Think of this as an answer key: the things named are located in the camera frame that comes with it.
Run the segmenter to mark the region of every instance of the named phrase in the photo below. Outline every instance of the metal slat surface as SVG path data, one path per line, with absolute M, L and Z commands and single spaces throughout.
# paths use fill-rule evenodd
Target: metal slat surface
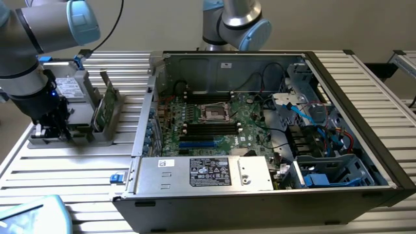
M 341 88 L 352 95 L 353 104 L 367 117 L 376 134 L 392 144 L 391 137 L 413 137 L 415 125 L 405 117 L 377 117 L 391 114 L 397 116 L 397 107 L 377 91 L 365 72 L 353 67 L 353 61 L 343 51 L 316 53 L 327 64 Z M 117 213 L 108 198 L 108 177 L 125 170 L 131 162 L 132 136 L 140 117 L 143 103 L 141 83 L 148 79 L 149 52 L 95 52 L 85 62 L 92 82 L 101 85 L 99 72 L 108 68 L 112 82 L 127 94 L 127 105 L 117 124 L 116 144 L 109 147 L 85 149 L 31 150 L 27 143 L 19 151 L 12 165 L 0 180 L 0 211 L 13 205 L 31 202 L 44 195 L 59 194 L 67 203 L 73 219 L 73 230 L 79 234 L 133 234 L 128 223 Z M 411 176 L 416 177 L 416 149 L 391 149 L 391 153 Z M 117 186 L 115 191 L 124 190 Z M 216 234 L 413 234 L 416 233 L 416 196 L 409 197 L 391 208 L 376 208 L 361 215 L 348 225 L 292 227 L 260 230 L 201 232 Z

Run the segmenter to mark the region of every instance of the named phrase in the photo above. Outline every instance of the white wall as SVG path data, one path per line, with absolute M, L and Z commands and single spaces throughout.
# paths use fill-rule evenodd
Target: white wall
M 4 0 L 11 7 L 24 0 Z M 273 32 L 264 49 L 352 49 L 364 61 L 387 61 L 393 49 L 416 50 L 416 0 L 260 0 Z M 103 38 L 120 0 L 89 0 Z M 193 50 L 201 40 L 203 0 L 125 0 L 125 11 L 103 50 Z M 71 57 L 79 48 L 56 52 Z M 412 83 L 400 78 L 391 82 Z

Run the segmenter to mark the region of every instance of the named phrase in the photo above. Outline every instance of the green circuit board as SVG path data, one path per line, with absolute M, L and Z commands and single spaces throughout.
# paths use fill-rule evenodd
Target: green circuit board
M 267 158 L 273 157 L 273 150 L 267 149 L 256 140 L 259 135 L 263 139 L 268 131 L 257 127 L 253 124 L 251 113 L 253 111 L 255 104 L 248 104 L 247 99 L 252 98 L 248 94 L 237 94 L 229 103 L 228 116 L 231 117 L 229 123 L 241 123 L 243 131 L 239 135 L 224 135 L 215 137 L 215 148 L 188 148 L 188 154 L 179 154 L 180 148 L 180 136 L 183 133 L 183 124 L 201 123 L 201 106 L 195 104 L 187 104 L 181 98 L 175 98 L 171 101 L 164 102 L 159 106 L 159 119 L 161 121 L 163 128 L 163 156 L 223 156 L 237 155 L 244 150 L 255 150 L 259 156 Z

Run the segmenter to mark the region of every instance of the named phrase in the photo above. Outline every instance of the warning label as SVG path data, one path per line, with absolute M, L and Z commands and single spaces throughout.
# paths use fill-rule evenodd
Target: warning label
M 192 187 L 232 184 L 228 158 L 191 158 L 189 184 Z
M 75 78 L 57 78 L 56 85 L 59 94 L 65 96 L 65 98 L 84 97 L 83 91 Z

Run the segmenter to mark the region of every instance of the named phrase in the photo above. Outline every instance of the light blue joint cap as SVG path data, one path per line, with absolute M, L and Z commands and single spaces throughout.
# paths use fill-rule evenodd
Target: light blue joint cap
M 11 9 L 5 6 L 3 0 L 0 0 L 0 27 L 5 24 L 11 15 Z
M 272 24 L 267 19 L 261 19 L 245 33 L 239 50 L 255 51 L 264 46 L 272 33 Z
M 92 43 L 100 39 L 99 22 L 85 1 L 68 1 L 67 17 L 71 33 L 79 45 Z
M 223 0 L 204 0 L 203 11 L 224 7 Z

